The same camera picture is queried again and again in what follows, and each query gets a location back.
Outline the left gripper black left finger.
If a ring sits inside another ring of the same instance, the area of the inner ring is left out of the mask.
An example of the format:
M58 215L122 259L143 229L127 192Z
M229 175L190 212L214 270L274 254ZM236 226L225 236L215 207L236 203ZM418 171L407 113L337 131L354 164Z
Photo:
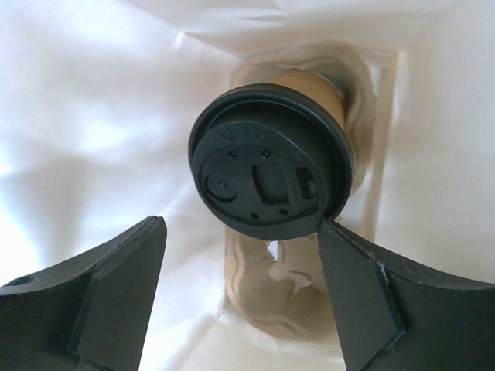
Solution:
M166 249L150 216L1 287L3 370L137 370Z

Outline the black lid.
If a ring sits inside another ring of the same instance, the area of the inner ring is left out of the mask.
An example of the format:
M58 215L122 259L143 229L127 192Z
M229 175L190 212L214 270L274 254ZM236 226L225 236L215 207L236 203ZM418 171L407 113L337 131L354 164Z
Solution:
M189 165L200 197L230 228L262 240L316 232L350 197L350 142L333 116L296 90L229 90L197 118Z

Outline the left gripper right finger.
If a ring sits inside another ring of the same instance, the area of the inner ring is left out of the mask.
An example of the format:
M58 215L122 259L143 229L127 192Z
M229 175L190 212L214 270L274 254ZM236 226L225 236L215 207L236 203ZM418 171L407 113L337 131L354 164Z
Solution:
M323 220L319 254L348 370L492 370L494 286Z

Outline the brown paper bag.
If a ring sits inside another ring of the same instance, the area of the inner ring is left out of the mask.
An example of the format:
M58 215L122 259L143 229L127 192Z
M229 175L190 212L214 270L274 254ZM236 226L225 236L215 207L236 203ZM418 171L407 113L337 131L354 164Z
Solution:
M1 281L150 215L169 237L143 370L342 370L224 295L224 228L187 161L197 115L254 54L354 46L374 160L342 223L441 271L494 279L492 1L3 1Z

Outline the single paper cup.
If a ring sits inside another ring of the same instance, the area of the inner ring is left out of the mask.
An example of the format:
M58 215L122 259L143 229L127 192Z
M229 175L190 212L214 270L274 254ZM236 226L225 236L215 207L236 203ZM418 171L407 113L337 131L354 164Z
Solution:
M276 84L298 91L323 107L344 128L346 112L343 98L325 78L304 70L289 70L268 78L266 83Z

